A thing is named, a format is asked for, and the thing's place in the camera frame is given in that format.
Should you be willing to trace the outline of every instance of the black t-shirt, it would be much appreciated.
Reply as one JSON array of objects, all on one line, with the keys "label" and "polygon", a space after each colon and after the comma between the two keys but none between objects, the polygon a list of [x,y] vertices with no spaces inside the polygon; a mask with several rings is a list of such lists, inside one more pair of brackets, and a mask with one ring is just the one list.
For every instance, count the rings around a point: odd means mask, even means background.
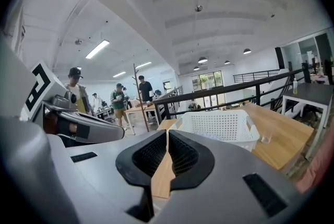
[{"label": "black t-shirt", "polygon": [[150,97],[150,90],[152,90],[150,82],[145,81],[145,84],[140,83],[139,90],[142,93],[142,101],[152,101],[152,97]]}]

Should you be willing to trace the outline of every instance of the khaki shorts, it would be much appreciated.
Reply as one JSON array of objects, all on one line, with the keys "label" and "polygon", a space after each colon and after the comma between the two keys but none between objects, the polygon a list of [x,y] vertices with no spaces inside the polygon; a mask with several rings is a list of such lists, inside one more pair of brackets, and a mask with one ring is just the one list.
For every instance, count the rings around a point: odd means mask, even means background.
[{"label": "khaki shorts", "polygon": [[114,113],[115,113],[116,118],[120,119],[120,118],[122,118],[122,116],[126,117],[125,111],[126,111],[125,108],[114,109]]}]

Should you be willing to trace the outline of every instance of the bottle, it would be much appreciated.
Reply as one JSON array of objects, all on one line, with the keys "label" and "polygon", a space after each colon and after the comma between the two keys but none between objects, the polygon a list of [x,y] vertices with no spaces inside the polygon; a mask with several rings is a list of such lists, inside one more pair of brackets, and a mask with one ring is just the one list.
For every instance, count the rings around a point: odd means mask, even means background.
[{"label": "bottle", "polygon": [[297,85],[298,85],[297,79],[294,78],[294,80],[293,80],[293,94],[297,94]]}]

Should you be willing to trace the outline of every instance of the fluorescent tube light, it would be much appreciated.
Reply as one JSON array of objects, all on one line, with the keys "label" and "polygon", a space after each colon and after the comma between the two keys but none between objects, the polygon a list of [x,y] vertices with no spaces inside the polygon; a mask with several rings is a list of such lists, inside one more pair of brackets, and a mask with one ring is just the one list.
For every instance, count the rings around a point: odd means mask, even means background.
[{"label": "fluorescent tube light", "polygon": [[120,76],[120,75],[123,75],[123,74],[125,74],[125,72],[121,72],[121,73],[119,73],[117,75],[114,75],[113,77],[117,77],[117,76]]},{"label": "fluorescent tube light", "polygon": [[95,54],[101,51],[105,46],[108,46],[110,43],[107,40],[103,40],[100,44],[97,45],[95,49],[93,49],[87,56],[86,59],[92,59]]},{"label": "fluorescent tube light", "polygon": [[145,66],[145,65],[148,65],[148,64],[151,64],[151,62],[144,63],[144,64],[141,64],[141,65],[138,65],[138,66],[136,67],[136,69],[137,69],[137,68],[141,68],[141,67],[143,67],[143,66]]}]

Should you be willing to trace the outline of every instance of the gray table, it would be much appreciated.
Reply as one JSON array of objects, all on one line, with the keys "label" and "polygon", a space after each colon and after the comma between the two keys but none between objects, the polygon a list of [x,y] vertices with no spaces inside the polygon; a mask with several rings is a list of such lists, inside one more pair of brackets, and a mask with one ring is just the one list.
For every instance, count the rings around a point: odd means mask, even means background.
[{"label": "gray table", "polygon": [[293,100],[323,109],[323,114],[321,116],[317,134],[315,135],[315,138],[305,156],[306,159],[310,157],[315,145],[317,144],[322,127],[326,127],[327,125],[328,116],[332,104],[333,88],[334,86],[331,85],[302,83],[298,84],[297,94],[293,94],[293,89],[290,89],[287,92],[283,93],[281,112],[283,115],[285,114],[285,106],[287,104],[287,100]]}]

